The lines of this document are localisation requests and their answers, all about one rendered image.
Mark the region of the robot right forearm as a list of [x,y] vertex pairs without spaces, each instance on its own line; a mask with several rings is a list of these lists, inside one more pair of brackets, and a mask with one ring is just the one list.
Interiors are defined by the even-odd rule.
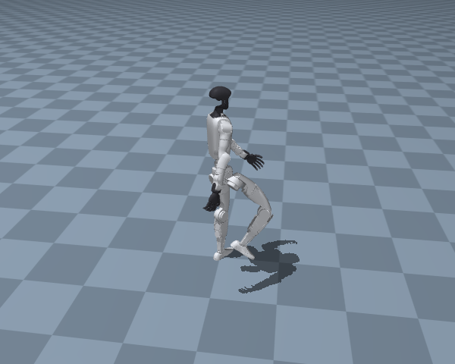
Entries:
[[222,183],[224,181],[224,173],[227,170],[227,164],[230,161],[230,156],[228,154],[222,154],[216,165],[215,176],[213,177],[213,183],[216,184],[215,190],[219,191],[222,188]]

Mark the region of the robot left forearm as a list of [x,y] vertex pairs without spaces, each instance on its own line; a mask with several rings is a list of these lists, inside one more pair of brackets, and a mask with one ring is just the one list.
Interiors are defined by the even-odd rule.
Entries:
[[236,141],[233,139],[231,140],[231,150],[241,158],[246,158],[246,156],[248,155],[243,151],[243,149],[239,145],[236,144]]

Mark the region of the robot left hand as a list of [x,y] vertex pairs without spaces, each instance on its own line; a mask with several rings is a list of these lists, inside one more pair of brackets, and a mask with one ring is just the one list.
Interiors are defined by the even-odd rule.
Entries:
[[[257,158],[257,157],[260,157],[260,158],[262,158],[262,157],[261,157],[260,155],[249,154],[249,152],[247,152],[246,150],[243,150],[243,151],[244,151],[246,154],[248,154],[248,155],[246,156],[246,158],[244,158],[244,159],[247,160],[247,161],[248,161],[248,162],[257,170],[257,171],[258,171],[257,167],[258,167],[259,169],[261,169],[261,168],[259,167],[258,164],[260,164],[260,165],[262,166],[262,164],[264,164],[264,162],[263,162],[261,159]],[[257,160],[259,160],[259,162],[258,162]],[[258,164],[255,163],[255,162],[257,162]],[[261,162],[262,164],[261,164],[260,162]],[[254,163],[255,165],[257,165],[257,167],[256,167],[253,163]],[[262,166],[262,167],[263,167],[263,166]]]

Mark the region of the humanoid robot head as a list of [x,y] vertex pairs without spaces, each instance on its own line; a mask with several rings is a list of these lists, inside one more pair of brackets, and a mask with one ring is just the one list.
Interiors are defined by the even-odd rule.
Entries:
[[[215,106],[215,110],[210,114],[212,118],[221,117],[223,109],[228,109],[228,99],[231,96],[231,91],[224,86],[216,86],[212,88],[209,92],[209,96],[218,101],[222,101],[221,105]],[[222,115],[225,116],[225,115]]]

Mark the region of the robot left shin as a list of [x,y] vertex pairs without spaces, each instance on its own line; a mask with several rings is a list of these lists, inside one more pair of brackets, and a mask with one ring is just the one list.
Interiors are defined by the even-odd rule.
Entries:
[[[218,211],[218,209],[215,211],[215,213],[217,211]],[[214,218],[215,218],[215,213],[214,213]],[[215,229],[215,236],[217,239],[217,252],[220,251],[220,253],[223,253],[225,237],[227,236],[227,232],[228,232],[228,218],[227,218],[227,221],[225,221],[225,222],[219,222],[219,221],[216,221],[216,219],[215,219],[214,229]]]

